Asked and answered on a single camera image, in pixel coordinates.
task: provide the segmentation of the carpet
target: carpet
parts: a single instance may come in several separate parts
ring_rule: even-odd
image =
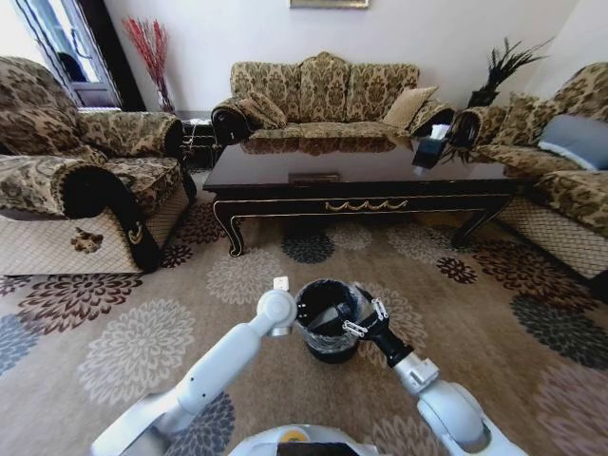
[[[492,223],[452,249],[463,219],[439,214],[247,219],[246,254],[231,258],[212,197],[199,191],[153,274],[0,278],[1,454],[87,454],[131,404],[253,318],[275,276],[294,294],[320,277],[364,284],[393,331],[529,454],[608,454],[608,308],[552,258]],[[296,331],[264,340],[168,454],[220,455],[291,423],[389,454],[446,454],[374,346],[326,365]]]

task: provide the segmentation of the trash can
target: trash can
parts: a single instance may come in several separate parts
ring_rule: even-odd
[[[295,325],[313,356],[330,364],[351,359],[357,351],[359,338],[345,332],[342,323],[343,319],[358,321],[361,295],[347,283],[324,278],[302,288],[295,302]]]

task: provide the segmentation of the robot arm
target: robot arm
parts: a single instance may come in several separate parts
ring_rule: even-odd
[[[261,338],[290,333],[296,315],[289,293],[266,292],[253,320],[224,335],[173,389],[150,394],[129,408],[93,442],[91,454],[163,455],[172,435],[186,428],[256,357]]]
[[[504,437],[465,388],[439,380],[437,367],[430,360],[421,360],[412,347],[390,331],[389,315],[382,303],[360,291],[373,304],[375,312],[359,324],[346,321],[344,329],[373,341],[380,348],[406,390],[419,398],[418,410],[450,454],[525,455]],[[129,408],[97,438],[91,453],[95,456],[163,455],[175,433],[186,428],[256,357],[261,338],[265,334],[289,333],[296,314],[297,308],[289,293],[271,290],[264,294],[252,321],[236,325],[224,335],[173,389],[150,394]],[[319,440],[330,439],[328,436],[342,438],[342,442],[356,448],[348,436],[336,429],[307,428]],[[267,431],[257,437],[263,436],[275,438],[277,433]],[[235,453],[250,454],[238,451],[252,447],[259,440],[257,437],[244,441],[235,448]],[[364,450],[361,446],[357,454],[377,454]]]

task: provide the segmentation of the red decorative branches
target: red decorative branches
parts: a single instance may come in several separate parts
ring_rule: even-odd
[[[172,112],[174,108],[164,80],[164,63],[169,40],[166,28],[157,20],[150,24],[149,21],[141,21],[132,17],[123,19],[123,26],[129,40],[142,56],[150,78],[159,90],[162,110]]]

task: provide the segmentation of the vase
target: vase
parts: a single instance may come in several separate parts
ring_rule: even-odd
[[[473,90],[467,107],[490,106],[497,96],[498,92],[493,90]]]
[[[157,95],[159,97],[159,105],[164,112],[173,113],[175,111],[175,107],[173,103],[171,103],[171,99],[169,98],[169,93],[167,92],[166,85],[162,84],[158,90]]]

